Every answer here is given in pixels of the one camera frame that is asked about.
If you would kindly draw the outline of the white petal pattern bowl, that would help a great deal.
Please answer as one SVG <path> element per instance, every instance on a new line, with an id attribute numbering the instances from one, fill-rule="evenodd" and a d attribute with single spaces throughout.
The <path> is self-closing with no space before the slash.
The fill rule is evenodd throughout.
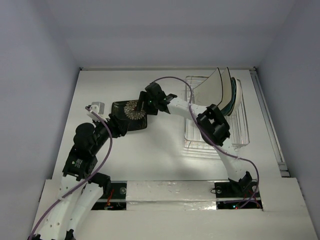
<path id="1" fill-rule="evenodd" d="M 238 110 L 243 98 L 243 91 L 242 91 L 240 80 L 232 77 L 231 84 L 232 84 L 232 100 L 226 106 L 225 113 L 227 116 L 231 116 Z"/>

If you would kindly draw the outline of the black floral square plate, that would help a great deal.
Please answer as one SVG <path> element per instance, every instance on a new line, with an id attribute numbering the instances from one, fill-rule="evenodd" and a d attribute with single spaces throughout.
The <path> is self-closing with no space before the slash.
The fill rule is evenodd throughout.
<path id="1" fill-rule="evenodd" d="M 138 100 L 115 101 L 111 106 L 111 113 L 121 120 L 128 122 L 128 131 L 139 131 L 148 126 L 146 112 L 141 109 L 137 111 Z"/>

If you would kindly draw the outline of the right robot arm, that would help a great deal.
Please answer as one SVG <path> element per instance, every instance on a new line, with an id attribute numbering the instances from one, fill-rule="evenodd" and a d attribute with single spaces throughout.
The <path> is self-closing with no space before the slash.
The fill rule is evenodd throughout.
<path id="1" fill-rule="evenodd" d="M 203 140 L 217 151 L 226 169 L 231 192 L 238 198 L 243 197 L 245 204 L 254 199 L 255 191 L 249 195 L 253 178 L 243 165 L 243 162 L 251 161 L 237 156 L 230 140 L 230 126 L 216 105 L 200 106 L 175 94 L 167 95 L 158 83 L 152 82 L 140 92 L 136 110 L 144 110 L 147 115 L 157 115 L 160 111 L 193 121 Z"/>

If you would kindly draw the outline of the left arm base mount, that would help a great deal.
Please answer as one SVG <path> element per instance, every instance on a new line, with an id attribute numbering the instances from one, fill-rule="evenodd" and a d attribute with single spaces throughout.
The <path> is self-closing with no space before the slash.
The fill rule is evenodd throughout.
<path id="1" fill-rule="evenodd" d="M 92 211 L 124 211 L 126 202 L 127 182 L 111 181 L 110 190 L 104 193 L 92 206 Z"/>

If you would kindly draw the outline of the white square plate black rim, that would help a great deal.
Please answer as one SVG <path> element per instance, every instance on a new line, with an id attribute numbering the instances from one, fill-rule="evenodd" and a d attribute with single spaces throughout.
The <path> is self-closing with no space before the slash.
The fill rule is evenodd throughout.
<path id="1" fill-rule="evenodd" d="M 222 77 L 219 68 L 193 89 L 194 103 L 200 106 L 218 105 L 223 97 Z"/>

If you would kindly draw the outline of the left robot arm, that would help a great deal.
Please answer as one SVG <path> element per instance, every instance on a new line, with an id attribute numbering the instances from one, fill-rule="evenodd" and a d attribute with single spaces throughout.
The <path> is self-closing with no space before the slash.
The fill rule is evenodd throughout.
<path id="1" fill-rule="evenodd" d="M 113 114 L 108 119 L 90 114 L 93 122 L 75 130 L 57 199 L 36 223 L 30 240 L 74 240 L 97 200 L 111 193 L 110 176 L 96 167 L 97 153 L 106 141 L 123 137 L 129 123 Z"/>

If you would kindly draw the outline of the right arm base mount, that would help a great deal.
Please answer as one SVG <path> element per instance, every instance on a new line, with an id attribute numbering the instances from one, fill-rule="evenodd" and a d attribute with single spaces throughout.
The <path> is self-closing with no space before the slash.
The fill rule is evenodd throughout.
<path id="1" fill-rule="evenodd" d="M 228 181 L 211 184 L 210 193 L 215 195 L 218 210 L 263 209 L 260 192 L 256 193 L 257 182 L 253 181 L 243 192 L 232 190 Z"/>

